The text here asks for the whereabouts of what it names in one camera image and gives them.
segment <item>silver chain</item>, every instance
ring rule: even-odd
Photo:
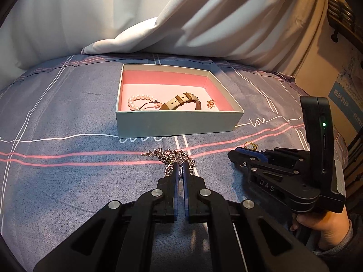
[[[195,160],[190,158],[185,151],[172,151],[170,149],[163,150],[161,147],[158,147],[157,149],[154,149],[154,152],[149,151],[149,153],[145,153],[143,156],[149,156],[151,159],[155,156],[158,160],[164,163],[166,165],[164,170],[165,177],[171,175],[174,163],[181,165],[186,161],[189,163],[190,173],[194,173]]]

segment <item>box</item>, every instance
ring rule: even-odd
[[[175,111],[148,108],[131,111],[128,99],[132,95],[154,96],[166,103],[185,92],[201,101],[201,111],[195,103],[187,103]],[[216,107],[209,109],[208,100]],[[137,100],[141,106],[146,100]],[[186,134],[232,131],[244,114],[243,109],[222,83],[209,71],[194,68],[124,64],[116,103],[116,121],[120,138],[161,137]]]

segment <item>beige wall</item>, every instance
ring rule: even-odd
[[[338,43],[332,41],[330,36],[334,30],[327,21],[326,8],[327,0],[314,39],[302,64],[295,72],[296,84],[311,96],[327,97],[342,67],[349,62],[350,54],[357,52],[356,48],[340,34],[338,34]],[[342,111],[331,100],[329,101],[333,123],[348,145],[357,132]]]

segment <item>metal screw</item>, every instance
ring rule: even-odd
[[[245,200],[242,204],[247,209],[251,209],[255,206],[255,203],[253,201],[250,201],[249,199]]]
[[[119,203],[118,201],[110,201],[110,202],[108,203],[108,207],[109,207],[110,209],[113,209],[113,210],[118,209],[118,208],[119,208],[119,206],[120,206],[120,203]]]
[[[199,194],[201,196],[210,196],[211,195],[211,191],[207,188],[201,189],[201,191],[199,191]]]
[[[154,189],[151,192],[151,195],[152,196],[155,196],[155,197],[159,197],[159,196],[162,196],[163,195],[163,191],[161,189]]]

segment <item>blue bed sheet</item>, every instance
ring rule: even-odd
[[[123,63],[211,71],[245,110],[226,133],[119,139],[115,103]],[[291,215],[261,196],[228,160],[252,141],[258,149],[309,149],[291,78],[223,60],[151,53],[74,55],[44,62],[0,92],[1,234],[27,271],[107,202],[136,200],[154,188],[163,165],[141,152],[185,149],[206,186],[226,199],[253,199],[281,223]],[[335,132],[335,153],[347,150]],[[179,185],[176,224],[157,225],[151,271],[211,271],[203,224],[183,219]]]

